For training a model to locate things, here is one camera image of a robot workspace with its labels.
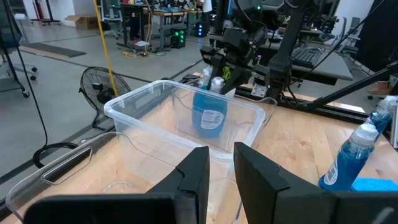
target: bottle label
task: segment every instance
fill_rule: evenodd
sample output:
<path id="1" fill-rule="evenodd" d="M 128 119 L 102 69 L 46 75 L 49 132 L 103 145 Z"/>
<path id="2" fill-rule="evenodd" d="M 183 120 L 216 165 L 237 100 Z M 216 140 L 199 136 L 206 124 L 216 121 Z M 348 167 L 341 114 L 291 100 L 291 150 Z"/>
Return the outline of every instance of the bottle label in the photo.
<path id="1" fill-rule="evenodd" d="M 215 129 L 224 120 L 224 115 L 218 111 L 204 110 L 200 127 L 203 129 Z"/>
<path id="2" fill-rule="evenodd" d="M 332 185 L 336 182 L 338 176 L 338 166 L 337 166 L 337 158 L 335 162 L 331 165 L 329 172 L 326 173 L 324 182 L 327 185 Z"/>

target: keyboard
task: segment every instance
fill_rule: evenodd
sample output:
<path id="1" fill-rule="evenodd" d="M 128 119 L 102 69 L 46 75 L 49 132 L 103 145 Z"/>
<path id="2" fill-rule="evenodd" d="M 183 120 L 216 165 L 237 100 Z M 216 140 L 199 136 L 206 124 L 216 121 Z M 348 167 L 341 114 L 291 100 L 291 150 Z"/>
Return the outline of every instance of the keyboard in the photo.
<path id="1" fill-rule="evenodd" d="M 322 52 L 320 49 L 296 48 L 292 53 L 292 63 L 298 66 L 314 68 L 318 63 L 321 54 Z"/>

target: sponge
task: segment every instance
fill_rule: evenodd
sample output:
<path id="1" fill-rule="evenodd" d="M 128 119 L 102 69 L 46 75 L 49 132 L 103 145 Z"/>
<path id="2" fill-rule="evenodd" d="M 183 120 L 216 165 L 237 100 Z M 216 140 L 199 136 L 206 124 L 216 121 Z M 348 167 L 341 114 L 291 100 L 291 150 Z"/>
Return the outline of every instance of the sponge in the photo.
<path id="1" fill-rule="evenodd" d="M 390 179 L 362 178 L 355 179 L 352 191 L 396 191 L 398 185 Z"/>

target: gray floor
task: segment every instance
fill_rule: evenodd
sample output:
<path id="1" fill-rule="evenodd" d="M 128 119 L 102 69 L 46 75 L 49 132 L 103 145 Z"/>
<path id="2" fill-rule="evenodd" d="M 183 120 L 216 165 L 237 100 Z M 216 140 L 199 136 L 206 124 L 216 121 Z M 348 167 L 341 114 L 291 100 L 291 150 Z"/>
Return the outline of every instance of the gray floor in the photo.
<path id="1" fill-rule="evenodd" d="M 78 92 L 80 77 L 86 67 L 105 67 L 104 52 L 100 36 L 96 31 L 77 30 L 66 26 L 45 26 L 38 24 L 26 24 L 26 31 L 31 42 L 46 42 L 46 44 L 64 47 L 72 50 L 86 52 L 86 55 L 66 60 L 55 60 L 53 58 L 22 53 L 26 63 L 35 64 L 39 69 L 38 78 L 32 82 L 35 95 L 44 117 L 47 127 L 49 143 L 63 141 L 74 135 L 79 130 L 88 128 L 95 111 Z M 167 52 L 167 56 L 160 57 L 151 55 L 147 59 L 126 58 L 116 48 L 116 40 L 112 37 L 106 38 L 108 53 L 111 59 L 112 69 L 118 73 L 137 77 L 149 81 L 159 80 L 163 77 L 171 77 L 199 61 L 201 55 L 200 47 L 207 43 L 206 39 L 189 37 L 187 46 L 183 49 L 173 49 Z M 16 53 L 11 55 L 14 63 L 19 63 Z M 179 80 L 187 73 L 201 72 L 206 65 L 201 62 L 180 76 Z M 364 78 L 364 74 L 353 70 L 354 80 Z M 27 81 L 22 73 L 18 73 L 22 84 L 28 87 Z M 146 83 L 133 79 L 126 79 L 132 89 L 138 88 Z M 304 81 L 301 88 L 294 87 L 294 92 L 319 97 L 338 90 L 351 82 L 339 81 L 336 86 L 326 86 L 314 82 Z M 377 100 L 369 101 L 366 98 L 366 90 L 359 90 L 350 96 L 342 98 L 342 103 L 361 106 L 366 111 L 373 109 Z M 33 97 L 25 99 L 21 92 L 9 91 L 0 94 L 0 176 L 8 173 L 23 162 L 28 161 L 33 153 L 45 143 L 44 133 L 36 112 Z M 106 121 L 104 127 L 111 126 Z M 89 130 L 82 136 L 76 136 L 73 142 L 88 138 L 100 133 L 98 130 Z M 45 162 L 51 161 L 66 153 L 62 149 L 46 158 Z M 0 185 L 0 198 L 3 198 L 9 189 L 18 181 L 37 170 L 34 167 L 14 177 L 5 184 Z"/>

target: floor mat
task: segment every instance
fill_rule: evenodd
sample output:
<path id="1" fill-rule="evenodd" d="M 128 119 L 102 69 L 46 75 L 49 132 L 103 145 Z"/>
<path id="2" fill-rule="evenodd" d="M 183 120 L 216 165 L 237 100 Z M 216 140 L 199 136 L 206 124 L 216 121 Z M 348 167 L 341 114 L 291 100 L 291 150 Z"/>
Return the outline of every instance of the floor mat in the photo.
<path id="1" fill-rule="evenodd" d="M 77 50 L 64 49 L 62 47 L 56 47 L 42 43 L 22 45 L 19 47 L 19 49 L 26 50 L 35 54 L 48 55 L 58 58 L 72 58 L 86 54 Z"/>

